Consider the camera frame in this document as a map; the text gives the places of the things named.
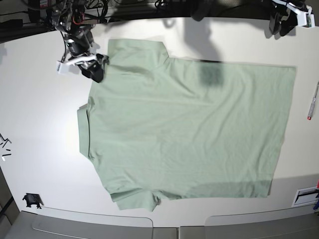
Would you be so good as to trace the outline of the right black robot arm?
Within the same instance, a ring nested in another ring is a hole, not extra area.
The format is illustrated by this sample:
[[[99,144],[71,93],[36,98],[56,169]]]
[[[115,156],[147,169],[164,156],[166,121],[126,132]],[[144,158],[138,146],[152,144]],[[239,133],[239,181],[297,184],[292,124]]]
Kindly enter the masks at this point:
[[[94,38],[91,30],[95,25],[86,24],[86,20],[105,21],[108,11],[108,2],[102,1],[102,10],[98,15],[85,12],[89,9],[89,0],[65,0],[57,5],[62,7],[52,16],[52,25],[60,31],[65,51],[56,63],[59,74],[69,72],[71,66],[80,69],[83,76],[96,83],[104,79],[105,65],[109,64],[109,57],[92,52]]]

